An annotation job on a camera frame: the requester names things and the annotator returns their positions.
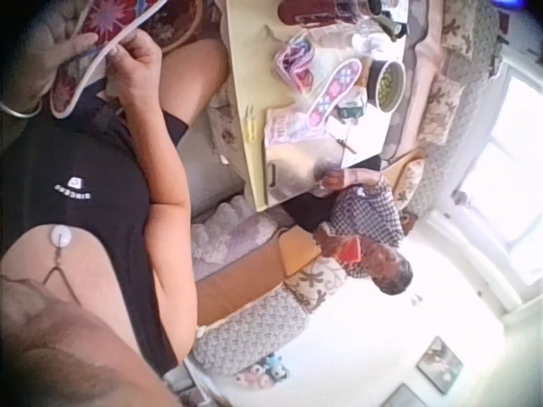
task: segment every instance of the plaid shirt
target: plaid shirt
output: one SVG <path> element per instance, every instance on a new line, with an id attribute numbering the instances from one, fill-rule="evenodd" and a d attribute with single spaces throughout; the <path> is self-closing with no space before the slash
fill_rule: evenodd
<path id="1" fill-rule="evenodd" d="M 363 235 L 393 248 L 398 248 L 404 237 L 392 190 L 383 176 L 374 187 L 355 186 L 342 191 L 328 225 L 334 235 Z M 341 265 L 351 277 L 367 276 L 363 265 Z"/>

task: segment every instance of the table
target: table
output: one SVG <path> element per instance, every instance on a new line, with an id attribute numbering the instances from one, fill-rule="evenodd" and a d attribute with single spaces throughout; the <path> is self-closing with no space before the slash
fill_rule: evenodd
<path id="1" fill-rule="evenodd" d="M 378 112 L 370 106 L 358 126 L 350 129 L 347 143 L 356 154 L 343 149 L 332 139 L 300 142 L 283 146 L 281 151 L 264 151 L 264 126 L 266 110 L 281 108 L 294 103 L 288 87 L 272 74 L 272 61 L 278 46 L 266 30 L 270 27 L 275 36 L 287 39 L 300 31 L 298 26 L 286 26 L 277 17 L 280 0 L 226 0 L 227 31 L 232 61 L 232 76 L 236 92 L 238 119 L 243 135 L 246 171 L 243 178 L 248 183 L 249 195 L 256 210 L 264 210 L 302 192 L 314 184 L 316 177 L 330 166 L 345 167 L 379 154 L 389 128 L 391 114 Z M 392 10 L 393 18 L 407 21 L 408 0 Z M 392 44 L 387 59 L 401 60 L 405 38 Z M 352 50 L 339 52 L 331 49 L 317 50 L 319 58 L 335 61 L 338 57 L 355 57 Z M 244 125 L 244 114 L 253 106 L 257 138 L 249 140 Z M 266 173 L 268 162 L 280 163 L 275 179 Z"/>

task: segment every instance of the hand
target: hand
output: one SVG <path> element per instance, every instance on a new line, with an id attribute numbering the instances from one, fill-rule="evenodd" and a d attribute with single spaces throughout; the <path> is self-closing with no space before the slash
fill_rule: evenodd
<path id="1" fill-rule="evenodd" d="M 323 189 L 341 191 L 354 183 L 355 179 L 350 170 L 334 170 L 329 172 L 321 179 L 319 185 Z"/>
<path id="2" fill-rule="evenodd" d="M 373 187 L 379 183 L 380 179 L 381 173 L 379 171 L 366 168 L 348 168 L 327 174 L 322 178 L 320 185 L 322 188 L 341 191 L 356 184 Z"/>
<path id="3" fill-rule="evenodd" d="M 94 33 L 72 37 L 86 4 L 87 0 L 55 2 L 33 24 L 4 70 L 2 100 L 8 107 L 32 111 L 51 89 L 58 67 L 98 40 Z"/>
<path id="4" fill-rule="evenodd" d="M 332 236 L 322 226 L 318 226 L 313 234 L 316 244 L 321 248 L 321 256 L 325 258 L 337 257 L 343 246 L 349 241 L 345 236 Z"/>
<path id="5" fill-rule="evenodd" d="M 149 34 L 136 30 L 131 40 L 109 52 L 109 59 L 109 80 L 114 82 L 120 103 L 129 113 L 160 106 L 162 51 Z"/>

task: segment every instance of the person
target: person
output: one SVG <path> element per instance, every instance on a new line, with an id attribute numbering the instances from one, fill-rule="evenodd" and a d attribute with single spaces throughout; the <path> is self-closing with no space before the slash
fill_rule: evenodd
<path id="1" fill-rule="evenodd" d="M 96 315 L 60 300 L 39 282 L 1 279 L 2 405 L 180 405 Z"/>
<path id="2" fill-rule="evenodd" d="M 404 232 L 380 167 L 381 159 L 374 156 L 351 168 L 331 171 L 319 182 L 321 189 L 330 192 L 326 197 L 306 193 L 284 203 L 283 209 L 313 233 L 323 257 L 335 258 L 348 276 L 369 277 L 383 293 L 396 295 L 411 284 L 413 273 L 397 251 Z M 346 263 L 338 255 L 352 237 L 359 239 L 361 260 Z"/>
<path id="3" fill-rule="evenodd" d="M 81 341 L 55 348 L 67 359 L 99 360 L 112 374 L 129 374 L 136 362 L 124 364 L 121 354 L 132 352 L 163 376 L 185 358 L 196 332 L 191 205 L 176 145 L 225 81 L 227 53 L 209 39 L 163 60 L 137 30 L 108 56 L 124 117 L 96 96 L 99 81 L 67 119 L 43 109 L 26 120 L 56 69 L 97 41 L 72 36 L 80 3 L 54 2 L 2 70 L 1 272 L 15 283 L 42 284 L 60 300 L 42 312 L 54 312 L 58 327 Z M 77 323 L 75 307 L 104 332 L 87 337 L 90 327 Z M 40 329 L 43 346 L 47 335 L 60 340 Z M 106 341 L 112 332 L 120 341 Z M 43 368 L 40 358 L 31 363 Z"/>

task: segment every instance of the window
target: window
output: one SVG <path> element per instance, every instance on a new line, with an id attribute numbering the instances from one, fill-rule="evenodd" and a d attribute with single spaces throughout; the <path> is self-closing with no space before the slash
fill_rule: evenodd
<path id="1" fill-rule="evenodd" d="M 543 277 L 543 95 L 510 70 L 489 141 L 453 199 L 507 252 L 524 284 Z"/>

